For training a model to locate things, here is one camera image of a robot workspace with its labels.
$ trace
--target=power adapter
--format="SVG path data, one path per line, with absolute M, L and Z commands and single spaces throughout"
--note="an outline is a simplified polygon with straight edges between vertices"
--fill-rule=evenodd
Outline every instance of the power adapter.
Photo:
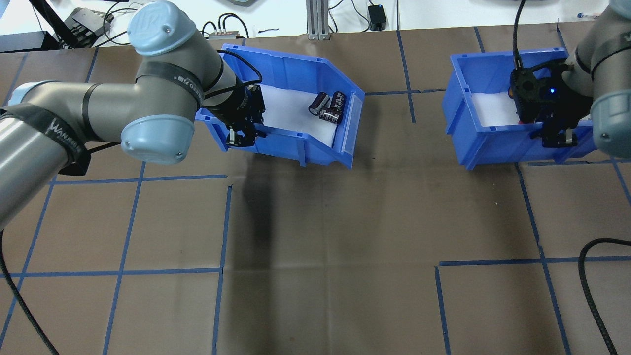
M 382 5 L 369 6 L 368 19 L 370 19 L 369 29 L 371 31 L 382 31 L 386 28 L 386 12 Z

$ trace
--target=light blue joint cap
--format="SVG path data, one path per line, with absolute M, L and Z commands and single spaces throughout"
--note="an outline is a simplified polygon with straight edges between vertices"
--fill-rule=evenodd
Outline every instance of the light blue joint cap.
M 591 108 L 594 143 L 618 158 L 631 158 L 631 90 L 601 96 Z
M 15 90 L 13 90 L 8 105 L 11 106 L 19 104 L 20 102 L 22 102 L 22 100 L 24 100 L 24 96 L 26 96 L 29 91 L 33 90 L 35 87 L 40 86 L 41 84 L 52 83 L 53 81 L 56 80 L 38 81 L 36 83 L 24 83 L 20 85 L 19 87 L 15 88 Z
M 156 164 L 186 158 L 195 126 L 182 116 L 161 114 L 139 118 L 121 133 L 121 148 L 131 157 Z
M 620 16 L 631 20 L 631 0 L 611 0 L 610 6 Z
M 178 48 L 197 27 L 176 5 L 156 1 L 143 6 L 129 22 L 129 43 L 141 56 L 157 56 Z

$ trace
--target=blue storage bin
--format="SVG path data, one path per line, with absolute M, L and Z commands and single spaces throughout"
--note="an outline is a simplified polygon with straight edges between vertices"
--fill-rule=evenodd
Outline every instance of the blue storage bin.
M 520 51 L 525 67 L 551 59 L 567 58 L 562 48 Z M 530 132 L 541 123 L 509 126 L 482 126 L 471 98 L 472 93 L 507 93 L 514 68 L 512 52 L 455 54 L 454 71 L 442 102 L 447 119 L 447 134 L 452 136 L 458 162 L 471 170 L 477 164 L 496 164 L 584 157 L 596 150 L 592 121 L 581 121 L 574 130 L 579 145 L 570 148 L 543 148 L 541 139 L 530 139 Z M 537 72 L 549 76 L 547 69 Z
M 257 128 L 267 133 L 267 137 L 257 138 L 253 147 L 231 147 L 225 143 L 228 135 L 225 125 L 208 110 L 200 109 L 196 119 L 208 127 L 222 151 L 227 152 L 229 148 L 241 149 L 297 160 L 301 166 L 306 166 L 307 163 L 329 165 L 339 161 L 349 169 L 352 167 L 364 100 L 364 92 L 356 84 L 324 58 L 232 44 L 225 44 L 223 49 L 242 56 L 254 65 L 263 76 L 263 85 L 313 93 L 314 98 L 319 92 L 332 95 L 335 91 L 341 91 L 346 94 L 346 105 L 331 147 L 304 132 L 261 125 L 257 125 Z M 224 56 L 224 60 L 242 81 L 257 78 L 250 68 L 235 57 Z

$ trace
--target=wire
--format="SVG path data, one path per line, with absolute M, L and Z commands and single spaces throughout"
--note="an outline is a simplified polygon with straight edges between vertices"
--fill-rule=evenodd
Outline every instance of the wire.
M 329 16 L 333 20 L 333 25 L 335 26 L 335 31 L 331 28 L 331 26 L 329 26 L 329 29 L 331 30 L 331 32 L 337 33 L 337 31 L 338 31 L 338 23 L 335 22 L 335 18 L 333 18 L 333 14 L 331 14 L 331 10 L 329 10 Z
M 33 328 L 35 328 L 35 331 L 40 336 L 40 338 L 42 338 L 44 344 L 46 344 L 46 347 L 48 347 L 48 350 L 53 355 L 59 355 L 59 352 L 57 352 L 57 349 L 55 349 L 55 347 L 52 345 L 52 343 L 50 342 L 46 334 L 44 334 L 42 327 L 40 327 L 40 325 L 35 320 L 35 317 L 33 317 L 33 314 L 28 309 L 28 306 L 26 302 L 24 302 L 24 299 L 22 298 L 22 295 L 20 294 L 20 291 L 18 290 L 18 288 L 15 286 L 15 283 L 13 283 L 13 279 L 11 278 L 11 275 L 9 274 L 9 270 L 7 270 L 6 268 L 6 262 L 4 261 L 4 253 L 2 251 L 3 236 L 4 236 L 4 229 L 0 231 L 0 268 L 2 268 L 4 279 L 6 280 L 6 283 L 9 284 L 9 288 L 13 292 L 13 296 L 15 296 L 16 300 L 20 304 L 20 307 L 24 311 L 24 314 L 27 315 L 28 321 L 31 322 L 31 325 L 33 325 Z
M 396 0 L 396 30 L 401 29 L 401 12 L 399 11 L 399 0 Z
M 344 0 L 339 0 L 339 2 L 338 2 L 335 6 L 333 6 L 332 8 L 329 8 L 329 10 L 332 10 L 332 9 L 334 9 L 334 8 L 337 8 L 337 7 L 338 7 L 341 3 L 343 3 L 343 2 L 344 2 Z
M 134 9 L 134 8 L 124 8 L 124 9 L 118 9 L 118 10 L 116 10 L 116 11 L 112 11 L 112 10 L 114 9 L 114 6 L 116 6 L 116 5 L 120 4 L 121 2 L 122 2 L 122 1 L 117 1 L 116 3 L 114 3 L 114 5 L 112 5 L 112 6 L 111 6 L 111 7 L 107 10 L 107 12 L 105 13 L 105 15 L 103 15 L 103 27 L 104 27 L 104 28 L 105 28 L 105 21 L 106 21 L 106 19 L 107 19 L 110 15 L 112 15 L 112 14 L 114 14 L 114 13 L 118 12 L 118 11 L 123 11 L 123 10 L 134 10 L 134 12 L 135 12 L 135 11 L 138 11 L 138 9 Z M 116 36 L 114 36 L 114 37 L 110 37 L 110 36 L 107 34 L 107 31 L 105 31 L 103 34 L 105 35 L 105 37 L 107 37 L 107 41 L 105 41 L 105 42 L 101 43 L 100 45 L 98 45 L 98 46 L 96 46 L 96 47 L 100 47 L 101 45 L 103 45 L 103 44 L 105 44 L 105 43 L 107 43 L 107 42 L 111 42 L 111 43 L 114 43 L 114 44 L 117 44 L 117 45 L 128 45 L 128 44 L 130 44 L 129 42 L 128 42 L 128 43 L 120 43 L 120 42 L 116 42 L 116 41 L 114 40 L 114 39 L 116 39 L 117 37 L 120 37 L 121 35 L 124 35 L 125 33 L 127 33 L 127 31 L 122 32 L 122 33 L 119 33 L 118 35 L 116 35 Z
M 99 44 L 95 45 L 95 46 L 94 46 L 94 47 L 92 47 L 92 48 L 99 48 L 100 46 L 102 46 L 102 45 L 104 45 L 104 44 L 106 44 L 106 43 L 113 42 L 113 40 L 115 40 L 115 39 L 119 38 L 120 36 L 124 35 L 125 33 L 127 33 L 127 31 L 125 31 L 125 32 L 121 32 L 121 33 L 117 34 L 116 36 L 112 37 L 111 39 L 108 39 L 108 40 L 106 40 L 105 42 L 99 43 Z
M 366 32 L 370 28 L 370 21 L 368 21 L 366 17 L 364 17 L 359 11 L 357 11 L 357 7 L 355 6 L 355 0 L 351 0 L 351 3 L 353 4 L 353 8 L 355 9 L 355 12 L 358 15 L 360 15 L 364 20 L 366 20 L 366 22 L 368 22 L 368 27 L 366 27 L 366 29 L 362 31 L 362 32 Z
M 246 37 L 246 38 L 250 38 L 250 33 L 248 33 L 248 31 L 247 31 L 247 26 L 245 25 L 245 22 L 243 22 L 243 20 L 241 20 L 241 17 L 239 17 L 239 16 L 237 16 L 237 15 L 235 15 L 235 14 L 229 14 L 228 16 L 226 16 L 226 17 L 224 17 L 224 18 L 223 18 L 223 23 L 222 23 L 222 25 L 223 25 L 223 29 L 224 29 L 224 30 L 226 29 L 226 20 L 227 20 L 227 19 L 229 19 L 229 18 L 231 18 L 231 17 L 234 17 L 234 18 L 236 18 L 237 20 L 239 20 L 239 22 L 241 22 L 241 25 L 243 25 L 243 28 L 244 28 L 244 30 L 245 30 L 245 37 Z
M 521 16 L 521 10 L 524 9 L 526 0 L 521 0 L 519 9 L 517 10 L 517 16 L 515 16 L 515 25 L 513 25 L 513 60 L 515 62 L 515 69 L 519 70 L 524 67 L 524 63 L 521 61 L 519 55 L 519 49 L 517 49 L 517 26 L 519 25 L 519 17 Z
M 607 332 L 607 328 L 604 326 L 603 319 L 600 317 L 600 313 L 598 313 L 596 303 L 594 302 L 594 298 L 592 297 L 591 291 L 589 290 L 589 285 L 587 284 L 587 276 L 585 275 L 585 257 L 587 256 L 587 252 L 594 245 L 601 243 L 612 243 L 631 246 L 631 241 L 614 238 L 594 239 L 591 242 L 585 244 L 579 256 L 579 277 L 581 278 L 581 286 L 583 287 L 583 293 L 585 294 L 585 299 L 587 300 L 587 304 L 589 305 L 589 310 L 592 312 L 592 316 L 594 316 L 594 320 L 596 321 L 598 330 L 600 330 L 600 334 L 603 336 L 605 345 L 607 345 L 607 350 L 609 350 L 609 354 L 617 355 L 618 352 L 616 351 L 616 347 L 613 346 L 613 342 L 611 341 L 611 337 Z
M 212 21 L 207 21 L 201 28 L 201 32 L 202 33 L 206 32 L 206 26 L 208 26 L 208 25 L 212 25 L 213 28 L 215 29 L 215 32 L 217 32 L 217 26 L 215 26 L 215 23 L 212 22 Z
M 246 60 L 245 60 L 245 58 L 243 58 L 242 56 L 240 56 L 240 55 L 238 55 L 238 54 L 236 54 L 236 53 L 234 53 L 234 52 L 224 51 L 223 49 L 218 49 L 218 50 L 217 50 L 217 52 L 218 52 L 218 53 L 228 54 L 228 55 L 230 55 L 230 56 L 236 57 L 238 60 L 242 61 L 243 63 L 245 63 L 245 65 L 247 65 L 248 67 L 250 67 L 250 69 L 251 69 L 251 70 L 253 70 L 253 71 L 255 72 L 255 74 L 256 74 L 259 78 L 258 78 L 258 79 L 256 79 L 256 80 L 246 81 L 245 83 L 241 83 L 240 85 L 235 85 L 235 86 L 233 86 L 233 87 L 229 87 L 229 88 L 222 88 L 222 89 L 219 89 L 219 90 L 217 90 L 217 91 L 213 91 L 213 92 L 211 92 L 211 93 L 208 93 L 208 94 L 204 95 L 204 100 L 205 100 L 205 99 L 208 99 L 208 98 L 210 98 L 210 97 L 213 97 L 213 96 L 217 96 L 217 95 L 221 95 L 221 94 L 223 94 L 223 93 L 227 93 L 227 92 L 234 91 L 234 90 L 236 90 L 236 89 L 245 88 L 245 87 L 248 87 L 248 86 L 253 85 L 253 84 L 259 84 L 259 83 L 262 83 L 262 81 L 263 81 L 263 75 L 261 74 L 261 72 L 260 72 L 260 71 L 258 71 L 258 69 L 256 69 L 256 67 L 255 67 L 255 66 L 253 66 L 250 62 L 246 61 Z

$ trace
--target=electrolytic capacitor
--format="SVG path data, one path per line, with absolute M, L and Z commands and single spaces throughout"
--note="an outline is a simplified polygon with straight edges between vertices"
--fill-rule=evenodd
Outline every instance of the electrolytic capacitor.
M 342 112 L 325 107 L 320 111 L 320 119 L 330 123 L 339 124 L 342 120 Z
M 346 95 L 341 91 L 336 91 L 331 99 L 331 109 L 340 113 L 344 112 L 344 104 L 346 102 Z
M 329 103 L 329 100 L 331 100 L 331 98 L 326 92 L 318 93 L 313 103 L 309 105 L 309 112 L 314 116 L 319 115 L 320 111 Z

